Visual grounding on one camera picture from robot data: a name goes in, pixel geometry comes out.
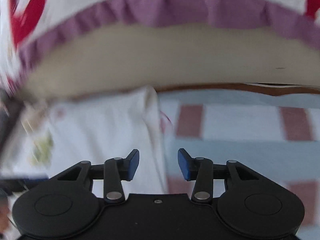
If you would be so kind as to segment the beige bed base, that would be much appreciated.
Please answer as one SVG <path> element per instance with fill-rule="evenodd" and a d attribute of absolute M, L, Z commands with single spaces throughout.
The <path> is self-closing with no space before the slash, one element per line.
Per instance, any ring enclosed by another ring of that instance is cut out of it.
<path fill-rule="evenodd" d="M 34 99 L 187 88 L 270 95 L 319 92 L 319 51 L 268 28 L 106 26 L 58 46 L 31 73 L 21 94 Z"/>

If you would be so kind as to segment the cartoon quilt with purple ruffle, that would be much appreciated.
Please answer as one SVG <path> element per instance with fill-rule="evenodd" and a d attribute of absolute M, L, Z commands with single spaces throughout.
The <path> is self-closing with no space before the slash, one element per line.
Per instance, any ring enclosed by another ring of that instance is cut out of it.
<path fill-rule="evenodd" d="M 319 0 L 1 0 L 1 88 L 15 93 L 57 45 L 117 22 L 270 26 L 319 48 Z"/>

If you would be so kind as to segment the checkered floor rug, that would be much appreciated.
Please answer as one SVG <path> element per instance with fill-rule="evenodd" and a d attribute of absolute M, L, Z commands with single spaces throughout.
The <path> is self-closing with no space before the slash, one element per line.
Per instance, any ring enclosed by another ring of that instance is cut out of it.
<path fill-rule="evenodd" d="M 305 206 L 298 236 L 319 239 L 319 96 L 238 90 L 159 95 L 170 193 L 191 193 L 177 152 L 237 160 L 295 193 Z"/>

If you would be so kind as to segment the cream white garment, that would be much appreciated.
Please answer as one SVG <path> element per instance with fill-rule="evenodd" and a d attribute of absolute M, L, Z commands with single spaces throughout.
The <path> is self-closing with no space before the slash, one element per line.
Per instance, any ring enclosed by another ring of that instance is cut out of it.
<path fill-rule="evenodd" d="M 140 153 L 139 166 L 125 193 L 167 190 L 159 106 L 155 90 L 81 101 L 39 102 L 28 106 L 1 156 L 1 175 L 52 177 L 72 165 Z"/>

